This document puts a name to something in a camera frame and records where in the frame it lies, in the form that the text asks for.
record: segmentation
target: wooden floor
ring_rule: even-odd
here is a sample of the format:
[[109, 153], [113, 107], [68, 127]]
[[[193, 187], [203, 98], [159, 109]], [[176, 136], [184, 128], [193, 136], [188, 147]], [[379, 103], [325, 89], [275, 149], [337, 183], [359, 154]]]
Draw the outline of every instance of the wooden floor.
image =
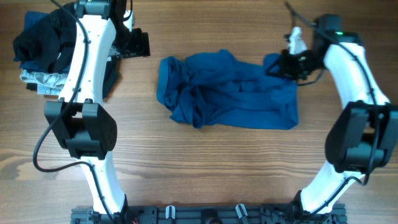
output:
[[[45, 0], [0, 0], [0, 223], [69, 223], [70, 210], [91, 205], [79, 167], [43, 174], [32, 165], [34, 146], [47, 127], [46, 98], [25, 89], [12, 40], [28, 10], [50, 12]], [[309, 19], [339, 14], [344, 30], [359, 32], [383, 92], [398, 104], [398, 2], [299, 0]], [[105, 108], [118, 123], [114, 162], [130, 205], [287, 203], [314, 178], [324, 142], [341, 112], [331, 76], [300, 88], [300, 124], [290, 131], [210, 126], [196, 130], [169, 119], [156, 101], [159, 62], [198, 52], [230, 50], [239, 60], [262, 62], [286, 43], [290, 17], [282, 1], [134, 1], [137, 27], [149, 33], [152, 55], [123, 60], [122, 78]], [[304, 29], [307, 43], [311, 31]], [[40, 151], [44, 167], [71, 162], [53, 134]], [[398, 223], [398, 151], [374, 171], [367, 187], [342, 196], [349, 223]]]

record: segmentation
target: brown floor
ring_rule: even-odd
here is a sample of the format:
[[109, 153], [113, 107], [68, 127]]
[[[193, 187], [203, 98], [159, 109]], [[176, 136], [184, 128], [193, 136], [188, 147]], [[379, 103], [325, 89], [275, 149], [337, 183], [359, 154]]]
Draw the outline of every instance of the brown floor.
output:
[[[50, 12], [45, 0], [0, 1], [0, 223], [68, 223], [70, 209], [91, 205], [79, 167], [43, 174], [32, 151], [47, 127], [46, 98], [25, 89], [12, 40], [27, 10]], [[364, 40], [374, 76], [398, 103], [397, 1], [292, 1], [309, 19], [341, 15], [345, 30]], [[156, 101], [162, 58], [230, 50], [261, 63], [286, 46], [290, 17], [282, 1], [134, 1], [137, 27], [149, 33], [152, 55], [123, 60], [123, 77], [106, 100], [117, 121], [114, 161], [130, 205], [287, 203], [310, 183], [325, 160], [324, 140], [341, 111], [331, 76], [298, 91], [300, 124], [291, 131], [216, 125], [196, 130], [169, 119]], [[304, 29], [307, 43], [311, 31]], [[40, 152], [44, 167], [71, 162], [51, 134]], [[349, 223], [398, 223], [398, 151], [367, 187], [354, 184], [341, 198]]]

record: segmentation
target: clothing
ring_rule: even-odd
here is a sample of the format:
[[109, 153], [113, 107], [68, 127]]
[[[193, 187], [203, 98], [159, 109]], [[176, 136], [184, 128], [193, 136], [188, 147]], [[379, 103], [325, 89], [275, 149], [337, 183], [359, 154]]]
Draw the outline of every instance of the clothing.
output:
[[[106, 98], [112, 90], [113, 85], [119, 78], [119, 73], [116, 71], [120, 59], [112, 58], [106, 62], [104, 85], [103, 85], [103, 98]], [[28, 90], [37, 91], [40, 95], [55, 95], [58, 96], [68, 78], [68, 74], [62, 73], [45, 73], [23, 70], [20, 78], [23, 82], [27, 83]]]
[[172, 112], [172, 120], [195, 128], [218, 123], [290, 129], [299, 121], [297, 86], [266, 75], [278, 59], [279, 54], [270, 54], [264, 66], [254, 65], [237, 61], [227, 50], [192, 55], [185, 63], [165, 58], [159, 68], [157, 99]]
[[[74, 3], [64, 8], [75, 13]], [[13, 41], [16, 58], [22, 62], [34, 61], [39, 68], [53, 73], [70, 65], [76, 42], [76, 22], [60, 9], [51, 12], [34, 23], [25, 24], [28, 29]]]

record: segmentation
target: black cord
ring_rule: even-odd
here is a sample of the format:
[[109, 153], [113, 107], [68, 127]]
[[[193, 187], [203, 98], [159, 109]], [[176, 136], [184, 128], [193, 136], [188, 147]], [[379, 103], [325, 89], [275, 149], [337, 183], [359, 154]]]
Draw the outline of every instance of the black cord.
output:
[[360, 181], [358, 178], [356, 177], [348, 177], [347, 179], [345, 179], [345, 181], [340, 185], [340, 187], [336, 190], [336, 192], [323, 204], [321, 205], [319, 208], [317, 208], [315, 211], [313, 211], [311, 214], [309, 214], [309, 216], [315, 215], [316, 213], [318, 213], [320, 210], [324, 209], [325, 207], [328, 206], [328, 204], [333, 201], [337, 195], [343, 190], [343, 188], [345, 187], [346, 184], [348, 184], [348, 182], [350, 180], [355, 180], [357, 181], [360, 185], [365, 186], [366, 184], [368, 184], [369, 182], [369, 176], [371, 174], [371, 172], [373, 171], [373, 162], [374, 162], [374, 154], [376, 152], [376, 148], [377, 148], [377, 143], [379, 141], [379, 132], [380, 132], [380, 128], [379, 128], [379, 110], [377, 108], [377, 101], [376, 101], [376, 97], [374, 96], [374, 89], [371, 85], [371, 81], [369, 78], [368, 73], [366, 72], [363, 64], [361, 63], [361, 61], [359, 61], [358, 56], [356, 56], [354, 53], [352, 53], [352, 51], [350, 51], [349, 49], [347, 49], [344, 45], [342, 45], [341, 43], [339, 43], [337, 40], [333, 39], [332, 37], [330, 37], [328, 34], [324, 33], [322, 30], [318, 29], [315, 25], [313, 25], [312, 22], [308, 21], [306, 18], [304, 18], [302, 15], [300, 15], [299, 13], [297, 13], [292, 6], [288, 3], [285, 2], [285, 5], [287, 7], [287, 9], [290, 11], [290, 13], [299, 18], [302, 22], [304, 22], [307, 26], [311, 27], [313, 30], [315, 30], [318, 34], [320, 34], [322, 37], [324, 37], [326, 40], [329, 40], [331, 43], [338, 45], [339, 47], [341, 47], [344, 51], [346, 51], [349, 55], [352, 56], [352, 58], [354, 59], [354, 61], [359, 65], [359, 67], [362, 70], [362, 73], [366, 79], [366, 83], [368, 85], [369, 88], [369, 94], [371, 95], [374, 107], [373, 107], [373, 113], [374, 113], [374, 139], [373, 139], [373, 144], [372, 144], [372, 149], [371, 149], [371, 154], [369, 156], [369, 164], [368, 164], [368, 169], [365, 172], [365, 178], [364, 181]]
[[107, 206], [105, 204], [104, 196], [103, 196], [103, 194], [101, 192], [100, 185], [98, 183], [98, 178], [97, 178], [97, 176], [95, 174], [94, 165], [91, 165], [88, 162], [81, 161], [81, 162], [72, 162], [71, 164], [68, 164], [68, 165], [65, 165], [65, 166], [61, 166], [61, 167], [58, 167], [58, 168], [45, 169], [45, 168], [42, 168], [41, 166], [39, 166], [39, 163], [37, 162], [37, 156], [38, 156], [38, 153], [39, 153], [39, 149], [40, 149], [45, 137], [49, 134], [49, 132], [52, 130], [52, 128], [56, 125], [56, 123], [63, 116], [65, 116], [67, 112], [69, 112], [69, 108], [71, 107], [73, 101], [75, 100], [75, 98], [77, 96], [77, 93], [79, 92], [81, 80], [83, 78], [83, 74], [84, 74], [84, 71], [85, 71], [85, 68], [86, 68], [86, 63], [87, 63], [88, 44], [90, 43], [90, 41], [88, 40], [88, 34], [87, 34], [87, 31], [86, 31], [84, 25], [71, 12], [69, 12], [63, 6], [61, 6], [57, 1], [51, 0], [51, 2], [54, 3], [56, 6], [58, 6], [63, 12], [66, 12], [68, 15], [70, 15], [76, 21], [76, 23], [80, 26], [80, 29], [83, 32], [83, 36], [84, 36], [83, 42], [85, 43], [85, 50], [84, 50], [84, 54], [83, 54], [83, 61], [81, 63], [79, 76], [77, 78], [76, 86], [75, 86], [75, 89], [73, 90], [72, 97], [70, 98], [70, 101], [67, 103], [67, 105], [64, 107], [64, 109], [62, 109], [61, 113], [47, 127], [47, 129], [44, 131], [44, 133], [40, 137], [39, 141], [37, 142], [36, 147], [35, 147], [35, 151], [33, 153], [33, 165], [35, 166], [35, 168], [37, 170], [39, 170], [41, 172], [58, 172], [58, 171], [61, 171], [61, 170], [64, 170], [64, 169], [67, 169], [69, 167], [76, 166], [76, 165], [86, 165], [86, 166], [88, 166], [90, 168], [91, 174], [93, 175], [95, 187], [97, 189], [97, 193], [98, 193], [99, 199], [101, 200], [101, 203], [102, 203], [102, 205], [103, 205], [103, 207], [104, 207], [104, 209], [106, 211], [106, 214], [108, 215], [109, 219], [113, 223], [115, 223], [112, 215], [110, 214], [110, 212], [109, 212], [109, 210], [108, 210], [108, 208], [107, 208]]
[[322, 78], [323, 74], [325, 74], [325, 70], [326, 70], [326, 69], [323, 68], [323, 69], [319, 72], [319, 75], [317, 76], [317, 78], [316, 78], [314, 81], [306, 82], [306, 83], [297, 83], [297, 85], [298, 85], [298, 86], [306, 86], [306, 85], [311, 85], [311, 84], [317, 83], [317, 82]]
[[131, 15], [132, 15], [132, 0], [130, 0], [130, 15], [127, 16], [126, 18], [123, 18], [123, 22], [128, 21], [130, 19]]

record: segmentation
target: dark blue sweater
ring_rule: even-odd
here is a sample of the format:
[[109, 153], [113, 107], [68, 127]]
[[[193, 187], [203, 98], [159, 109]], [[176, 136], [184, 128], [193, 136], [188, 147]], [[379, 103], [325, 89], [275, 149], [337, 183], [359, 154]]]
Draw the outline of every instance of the dark blue sweater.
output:
[[[290, 129], [297, 125], [297, 86], [270, 77], [279, 54], [267, 55], [264, 66], [237, 61], [227, 50], [201, 53], [160, 63], [157, 99], [171, 119], [195, 128], [225, 124], [244, 128]], [[277, 66], [271, 72], [277, 72]]]

